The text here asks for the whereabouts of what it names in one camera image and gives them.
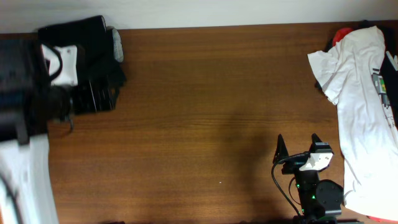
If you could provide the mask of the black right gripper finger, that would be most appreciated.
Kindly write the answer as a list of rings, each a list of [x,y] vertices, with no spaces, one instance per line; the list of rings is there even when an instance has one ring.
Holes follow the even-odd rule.
[[[311,148],[322,148],[323,147],[323,141],[317,136],[316,133],[313,133],[311,135],[311,138],[312,138]]]
[[[277,137],[277,146],[272,163],[280,164],[281,162],[284,162],[288,157],[289,153],[285,145],[285,141],[283,139],[283,136],[279,134]]]

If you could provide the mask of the black shorts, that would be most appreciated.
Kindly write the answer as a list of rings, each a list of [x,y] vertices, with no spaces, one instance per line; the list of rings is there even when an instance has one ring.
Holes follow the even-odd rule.
[[[117,29],[106,25],[103,16],[42,27],[38,38],[53,47],[77,46],[77,85],[107,80],[109,86],[118,86],[120,92],[126,82],[121,68],[124,60],[121,37]]]

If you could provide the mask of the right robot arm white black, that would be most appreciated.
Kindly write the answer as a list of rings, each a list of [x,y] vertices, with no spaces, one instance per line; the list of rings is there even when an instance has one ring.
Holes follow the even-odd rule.
[[[334,156],[331,146],[315,133],[309,150],[298,154],[288,153],[282,135],[277,137],[277,146],[272,161],[271,177],[280,193],[296,212],[294,223],[337,223],[341,215],[343,188],[336,182],[319,178]],[[275,168],[281,165],[283,175],[293,175],[301,208],[283,191],[275,177]]]

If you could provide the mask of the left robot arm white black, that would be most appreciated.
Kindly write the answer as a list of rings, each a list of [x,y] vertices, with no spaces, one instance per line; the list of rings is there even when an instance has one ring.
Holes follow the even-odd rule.
[[[49,121],[112,110],[118,87],[79,80],[84,51],[38,40],[1,41],[1,220],[57,223]]]

